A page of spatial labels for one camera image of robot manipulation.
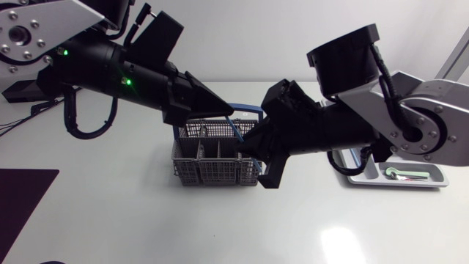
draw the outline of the bolt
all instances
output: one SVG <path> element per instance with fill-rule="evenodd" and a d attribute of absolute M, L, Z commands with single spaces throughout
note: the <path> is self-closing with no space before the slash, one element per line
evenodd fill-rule
<path fill-rule="evenodd" d="M 39 28 L 39 22 L 37 22 L 37 21 L 34 20 L 34 19 L 31 20 L 31 27 L 32 27 L 33 29 Z"/>
<path fill-rule="evenodd" d="M 50 56 L 46 55 L 46 56 L 44 56 L 43 61 L 44 61 L 45 63 L 51 63 L 51 62 L 52 62 L 52 58 L 51 58 Z"/>
<path fill-rule="evenodd" d="M 2 53 L 5 53 L 5 54 L 9 53 L 9 52 L 10 52 L 10 47 L 9 47 L 8 45 L 6 45 L 6 44 L 3 44 L 3 45 L 1 46 L 1 52 L 2 52 Z"/>
<path fill-rule="evenodd" d="M 45 46 L 44 40 L 39 39 L 39 40 L 37 41 L 37 46 L 38 46 L 39 48 L 44 48 L 44 46 Z"/>
<path fill-rule="evenodd" d="M 449 140 L 450 142 L 455 143 L 455 142 L 457 141 L 457 137 L 456 137 L 456 136 L 450 136 L 450 137 L 448 137 L 448 140 Z"/>
<path fill-rule="evenodd" d="M 13 66 L 11 65 L 8 70 L 11 72 L 11 73 L 16 73 L 18 71 L 18 68 L 16 66 Z"/>
<path fill-rule="evenodd" d="M 431 131 L 431 132 L 428 133 L 428 135 L 434 139 L 438 136 L 438 132 L 437 131 Z"/>
<path fill-rule="evenodd" d="M 443 107 L 442 106 L 435 107 L 435 113 L 437 113 L 437 114 L 443 113 Z"/>
<path fill-rule="evenodd" d="M 32 58 L 31 52 L 24 51 L 23 57 L 24 57 L 24 59 L 31 59 Z"/>
<path fill-rule="evenodd" d="M 419 118 L 417 119 L 417 125 L 422 125 L 422 124 L 424 124 L 424 123 L 425 123 L 425 119 L 424 119 L 423 117 L 419 117 Z"/>
<path fill-rule="evenodd" d="M 10 11 L 10 13 L 8 14 L 8 18 L 10 18 L 10 20 L 15 21 L 18 19 L 18 14 L 15 11 Z"/>

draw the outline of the black mat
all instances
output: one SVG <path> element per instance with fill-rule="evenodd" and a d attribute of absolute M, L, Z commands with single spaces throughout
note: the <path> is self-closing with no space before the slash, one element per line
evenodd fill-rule
<path fill-rule="evenodd" d="M 52 169 L 0 169 L 0 263 L 58 174 Z"/>

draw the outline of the white tabletop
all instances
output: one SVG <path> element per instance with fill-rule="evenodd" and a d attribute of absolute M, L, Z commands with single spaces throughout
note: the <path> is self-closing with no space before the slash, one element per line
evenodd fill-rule
<path fill-rule="evenodd" d="M 260 105 L 273 84 L 207 85 Z M 2 99 L 0 123 L 30 105 Z M 80 129 L 100 127 L 110 105 L 79 92 Z M 82 141 L 62 110 L 0 138 L 1 168 L 60 170 L 4 263 L 469 263 L 468 168 L 443 166 L 441 189 L 354 186 L 317 153 L 291 157 L 278 190 L 182 187 L 159 111 L 120 101 L 108 133 Z"/>

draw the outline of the white tray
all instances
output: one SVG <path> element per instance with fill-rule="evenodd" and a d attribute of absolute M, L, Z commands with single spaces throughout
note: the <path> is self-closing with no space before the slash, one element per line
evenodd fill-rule
<path fill-rule="evenodd" d="M 359 149 L 337 151 L 342 164 L 347 168 L 356 168 L 357 157 L 360 157 Z M 402 171 L 429 172 L 427 181 L 392 180 L 385 175 L 385 170 L 393 167 Z M 376 164 L 370 157 L 365 171 L 357 176 L 348 176 L 353 184 L 379 185 L 379 186 L 409 186 L 409 187 L 446 187 L 449 184 L 441 169 L 434 164 L 425 164 L 414 161 L 404 161 L 398 156 L 391 156 L 386 162 Z"/>

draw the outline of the wire mesh basket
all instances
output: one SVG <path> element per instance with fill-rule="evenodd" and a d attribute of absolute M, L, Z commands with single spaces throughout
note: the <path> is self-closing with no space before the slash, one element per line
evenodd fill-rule
<path fill-rule="evenodd" d="M 198 139 L 176 139 L 173 144 L 172 160 L 174 164 L 174 175 L 181 179 L 184 186 L 198 186 L 199 169 L 197 166 Z"/>
<path fill-rule="evenodd" d="M 233 120 L 242 136 L 257 120 Z M 235 151 L 237 138 L 226 120 L 189 120 L 178 129 L 172 159 L 174 174 L 184 186 L 255 186 L 259 171 Z"/>
<path fill-rule="evenodd" d="M 234 126 L 242 136 L 248 133 L 256 124 L 257 120 L 233 120 Z M 179 137 L 217 137 L 236 138 L 235 132 L 226 120 L 191 120 L 184 128 L 179 128 Z"/>

